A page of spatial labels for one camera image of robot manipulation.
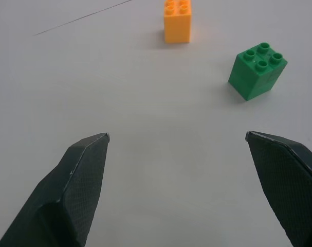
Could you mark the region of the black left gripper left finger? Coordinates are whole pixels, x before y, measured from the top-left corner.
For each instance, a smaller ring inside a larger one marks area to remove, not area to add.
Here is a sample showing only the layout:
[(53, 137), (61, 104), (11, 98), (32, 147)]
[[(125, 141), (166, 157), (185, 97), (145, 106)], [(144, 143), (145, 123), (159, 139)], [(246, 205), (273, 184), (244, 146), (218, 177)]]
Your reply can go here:
[(99, 202), (109, 134), (71, 145), (35, 187), (0, 246), (85, 246)]

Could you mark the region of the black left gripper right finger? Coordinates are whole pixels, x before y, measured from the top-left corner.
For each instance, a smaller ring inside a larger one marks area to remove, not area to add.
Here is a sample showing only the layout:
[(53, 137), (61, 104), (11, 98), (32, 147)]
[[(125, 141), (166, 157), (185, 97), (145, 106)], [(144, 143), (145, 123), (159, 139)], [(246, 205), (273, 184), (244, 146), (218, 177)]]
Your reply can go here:
[(312, 152), (303, 144), (248, 131), (263, 192), (293, 246), (312, 246)]

